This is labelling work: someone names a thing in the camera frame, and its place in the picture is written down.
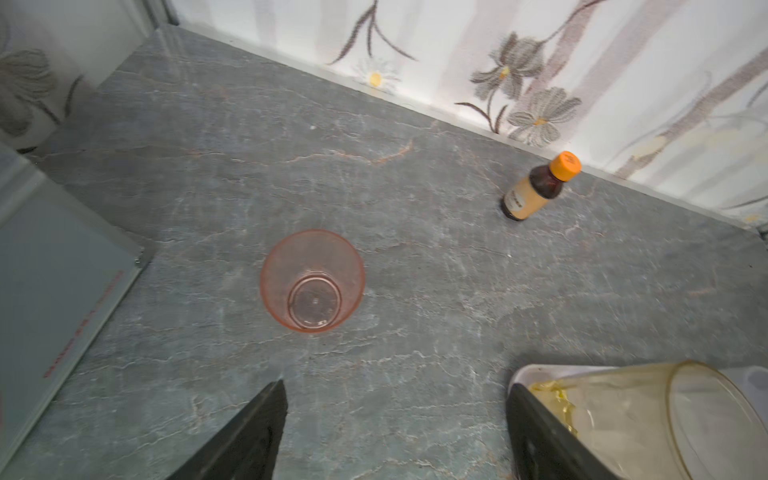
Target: small brown bottle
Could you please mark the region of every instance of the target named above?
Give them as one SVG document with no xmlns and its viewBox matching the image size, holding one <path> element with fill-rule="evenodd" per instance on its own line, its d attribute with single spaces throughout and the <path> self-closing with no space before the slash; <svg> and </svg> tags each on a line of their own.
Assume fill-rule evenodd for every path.
<svg viewBox="0 0 768 480">
<path fill-rule="evenodd" d="M 581 162 L 569 151 L 561 152 L 549 165 L 539 165 L 502 198 L 507 217 L 525 220 L 563 190 L 563 184 L 578 175 Z"/>
</svg>

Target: yellow transparent cup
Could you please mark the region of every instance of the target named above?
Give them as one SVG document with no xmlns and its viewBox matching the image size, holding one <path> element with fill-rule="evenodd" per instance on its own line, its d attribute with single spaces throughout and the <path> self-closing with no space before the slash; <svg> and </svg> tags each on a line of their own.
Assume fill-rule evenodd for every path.
<svg viewBox="0 0 768 480">
<path fill-rule="evenodd" d="M 766 426 L 703 363 L 604 370 L 535 383 L 531 392 L 620 478 L 768 478 Z"/>
</svg>

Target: bottle label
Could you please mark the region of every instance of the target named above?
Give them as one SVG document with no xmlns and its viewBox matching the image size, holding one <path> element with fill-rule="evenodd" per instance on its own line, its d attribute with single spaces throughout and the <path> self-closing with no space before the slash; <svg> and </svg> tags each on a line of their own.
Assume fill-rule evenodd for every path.
<svg viewBox="0 0 768 480">
<path fill-rule="evenodd" d="M 523 220 L 542 208 L 549 200 L 536 193 L 526 175 L 504 196 L 504 205 L 509 213 Z"/>
</svg>

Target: gray marble countertop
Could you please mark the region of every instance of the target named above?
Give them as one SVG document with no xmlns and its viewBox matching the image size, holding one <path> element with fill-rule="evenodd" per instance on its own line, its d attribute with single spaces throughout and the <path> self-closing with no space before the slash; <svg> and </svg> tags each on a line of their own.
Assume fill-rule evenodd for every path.
<svg viewBox="0 0 768 480">
<path fill-rule="evenodd" d="M 164 478 L 279 377 L 275 478 L 511 478 L 527 363 L 768 364 L 757 235 L 588 174 L 512 222 L 541 158 L 179 28 L 31 157 L 157 253 L 3 479 Z M 309 228 L 367 273 L 319 335 L 259 298 Z"/>
</svg>

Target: gray flower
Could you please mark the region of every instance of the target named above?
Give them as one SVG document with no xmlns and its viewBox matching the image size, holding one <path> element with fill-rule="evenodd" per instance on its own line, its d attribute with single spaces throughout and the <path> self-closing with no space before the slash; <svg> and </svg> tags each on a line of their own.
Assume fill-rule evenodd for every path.
<svg viewBox="0 0 768 480">
<path fill-rule="evenodd" d="M 513 111 L 507 121 L 514 126 L 509 137 L 524 144 L 544 147 L 560 138 L 553 124 L 562 124 L 576 115 L 581 99 L 568 98 L 562 88 L 540 91 L 531 99 L 530 111 Z"/>
<path fill-rule="evenodd" d="M 523 78 L 535 77 L 544 67 L 544 54 L 541 52 L 541 42 L 531 38 L 518 40 L 512 32 L 501 50 L 491 53 L 496 67 L 490 71 L 476 71 L 470 80 L 478 84 L 475 96 L 485 100 L 497 88 L 513 100 L 520 97 Z"/>
<path fill-rule="evenodd" d="M 30 104 L 37 104 L 56 87 L 48 59 L 40 50 L 20 50 L 0 58 L 0 128 L 12 137 L 27 133 Z"/>
</svg>

